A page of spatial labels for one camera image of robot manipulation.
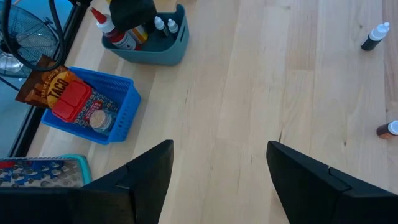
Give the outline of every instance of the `small dropper bottle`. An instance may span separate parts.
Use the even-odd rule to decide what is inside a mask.
[[[159,31],[161,37],[168,37],[169,36],[169,30],[167,27],[164,25],[163,20],[159,17],[155,17],[155,27]]]
[[[385,22],[383,24],[379,24],[375,29],[371,31],[368,35],[368,38],[361,45],[361,48],[366,51],[373,50],[375,46],[380,43],[380,41],[385,38],[387,33],[390,31],[390,23]]]
[[[167,26],[169,27],[169,31],[170,31],[170,33],[172,33],[174,40],[177,40],[178,25],[175,23],[174,20],[169,19],[169,22],[167,23]]]

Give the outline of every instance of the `glue bottle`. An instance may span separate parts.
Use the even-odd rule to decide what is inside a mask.
[[[119,49],[124,50],[138,50],[137,43],[131,35],[118,31],[112,23],[111,16],[102,14],[95,8],[90,10],[95,19],[97,20],[97,26],[102,30],[102,33],[109,41]]]

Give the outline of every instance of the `black object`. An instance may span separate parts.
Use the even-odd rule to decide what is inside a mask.
[[[153,0],[112,0],[109,10],[114,26],[122,32],[153,23],[157,15]]]
[[[173,156],[166,140],[80,189],[0,188],[0,223],[158,223]]]
[[[372,40],[372,39],[370,38],[370,36],[368,35],[368,38],[367,38],[366,41],[361,45],[361,48],[362,48],[362,50],[366,50],[366,51],[373,50],[373,48],[375,48],[376,45],[380,43],[380,41],[382,41],[382,39],[379,40],[379,41],[375,41],[375,40]]]
[[[267,162],[290,223],[397,223],[398,195],[275,141]]]

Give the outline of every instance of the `red plastic container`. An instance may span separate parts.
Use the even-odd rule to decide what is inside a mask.
[[[86,83],[72,81],[55,103],[52,113],[64,122],[79,123],[76,119],[90,98],[91,92],[91,87]]]

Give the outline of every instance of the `light wood surface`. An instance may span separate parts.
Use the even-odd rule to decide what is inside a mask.
[[[133,78],[142,103],[126,142],[100,146],[41,125],[29,156],[86,155],[96,179],[164,139],[175,141],[159,223],[287,223],[266,162],[280,142],[398,193],[396,0],[157,0],[187,10],[175,67],[125,62],[87,15],[67,65]],[[106,10],[105,1],[93,6]],[[391,22],[373,51],[359,46]]]

